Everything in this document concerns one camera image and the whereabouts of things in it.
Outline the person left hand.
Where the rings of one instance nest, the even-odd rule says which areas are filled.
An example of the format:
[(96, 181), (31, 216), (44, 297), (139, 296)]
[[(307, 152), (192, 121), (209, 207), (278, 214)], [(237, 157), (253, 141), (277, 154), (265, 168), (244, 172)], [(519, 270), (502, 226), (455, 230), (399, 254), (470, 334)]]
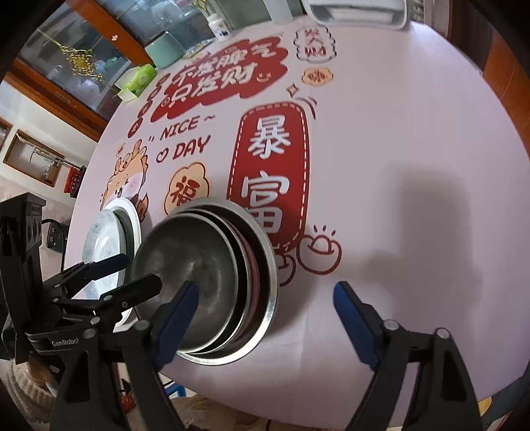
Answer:
[(44, 387), (52, 382), (52, 374), (49, 369), (45, 365), (42, 365), (34, 356), (29, 356), (27, 370), (31, 380), (40, 387)]

